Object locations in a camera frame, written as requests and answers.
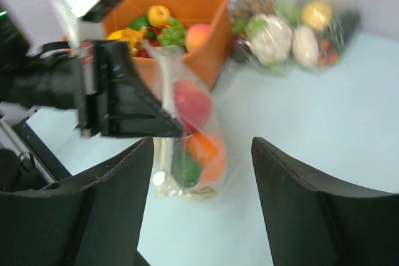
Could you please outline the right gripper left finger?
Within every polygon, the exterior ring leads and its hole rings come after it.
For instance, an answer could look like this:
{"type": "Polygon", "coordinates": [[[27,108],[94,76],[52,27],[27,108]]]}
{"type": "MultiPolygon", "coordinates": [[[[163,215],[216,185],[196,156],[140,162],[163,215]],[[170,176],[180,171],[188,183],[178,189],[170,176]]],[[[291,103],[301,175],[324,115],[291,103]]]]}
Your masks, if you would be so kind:
{"type": "Polygon", "coordinates": [[[138,240],[153,142],[52,184],[1,150],[2,265],[145,265],[138,240]]]}

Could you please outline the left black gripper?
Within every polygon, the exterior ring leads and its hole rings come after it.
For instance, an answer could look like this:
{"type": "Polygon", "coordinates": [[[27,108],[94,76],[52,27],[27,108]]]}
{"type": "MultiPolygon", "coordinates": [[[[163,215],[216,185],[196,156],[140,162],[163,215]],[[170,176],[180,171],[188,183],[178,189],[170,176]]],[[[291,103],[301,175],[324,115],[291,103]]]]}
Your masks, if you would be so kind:
{"type": "Polygon", "coordinates": [[[113,138],[183,136],[183,126],[145,85],[124,42],[87,40],[83,57],[65,51],[17,56],[1,67],[1,100],[77,110],[78,128],[113,138]]]}

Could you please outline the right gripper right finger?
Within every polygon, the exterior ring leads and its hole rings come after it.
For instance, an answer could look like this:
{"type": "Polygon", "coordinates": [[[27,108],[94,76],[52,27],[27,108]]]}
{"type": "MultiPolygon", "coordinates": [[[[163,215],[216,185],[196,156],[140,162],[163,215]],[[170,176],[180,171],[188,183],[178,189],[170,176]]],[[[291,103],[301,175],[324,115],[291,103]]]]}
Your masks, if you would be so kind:
{"type": "Polygon", "coordinates": [[[274,265],[397,265],[398,195],[335,178],[263,138],[252,163],[274,265]]]}

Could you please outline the red fake apple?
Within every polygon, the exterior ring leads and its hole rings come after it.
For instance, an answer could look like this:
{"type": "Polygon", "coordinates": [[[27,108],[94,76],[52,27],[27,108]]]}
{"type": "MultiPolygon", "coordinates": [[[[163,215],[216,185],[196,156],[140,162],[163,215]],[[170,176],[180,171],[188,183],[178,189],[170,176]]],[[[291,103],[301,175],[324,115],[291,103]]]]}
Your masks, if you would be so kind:
{"type": "Polygon", "coordinates": [[[173,84],[175,108],[188,135],[203,128],[213,109],[207,93],[192,82],[179,80],[173,84]]]}

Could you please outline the green fake cucumber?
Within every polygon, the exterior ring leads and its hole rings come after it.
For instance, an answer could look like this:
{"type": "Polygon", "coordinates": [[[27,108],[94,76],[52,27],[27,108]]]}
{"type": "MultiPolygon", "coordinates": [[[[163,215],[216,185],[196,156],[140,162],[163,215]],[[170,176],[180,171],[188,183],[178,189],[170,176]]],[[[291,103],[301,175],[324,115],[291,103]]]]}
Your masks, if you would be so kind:
{"type": "Polygon", "coordinates": [[[182,146],[175,146],[171,174],[177,184],[182,188],[192,188],[200,180],[202,167],[185,151],[182,146]]]}

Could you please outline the zip bag of fruit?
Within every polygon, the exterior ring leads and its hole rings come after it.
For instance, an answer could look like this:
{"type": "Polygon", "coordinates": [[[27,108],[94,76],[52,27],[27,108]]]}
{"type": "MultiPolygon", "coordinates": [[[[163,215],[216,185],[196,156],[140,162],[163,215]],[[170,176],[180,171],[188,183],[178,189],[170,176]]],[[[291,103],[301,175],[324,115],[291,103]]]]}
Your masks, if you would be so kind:
{"type": "Polygon", "coordinates": [[[152,183],[157,197],[200,201],[215,197],[228,167],[227,149],[205,83],[183,62],[177,45],[144,47],[157,64],[154,91],[182,132],[154,138],[152,183]]]}

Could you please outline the fake orange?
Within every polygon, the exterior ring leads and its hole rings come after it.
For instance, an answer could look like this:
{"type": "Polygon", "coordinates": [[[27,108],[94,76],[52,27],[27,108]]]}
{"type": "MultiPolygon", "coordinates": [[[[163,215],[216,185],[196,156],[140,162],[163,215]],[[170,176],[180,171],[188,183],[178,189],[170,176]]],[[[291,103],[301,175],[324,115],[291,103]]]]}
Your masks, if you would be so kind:
{"type": "Polygon", "coordinates": [[[197,132],[187,139],[186,150],[202,167],[200,184],[216,183],[223,178],[228,156],[222,138],[197,132]]]}

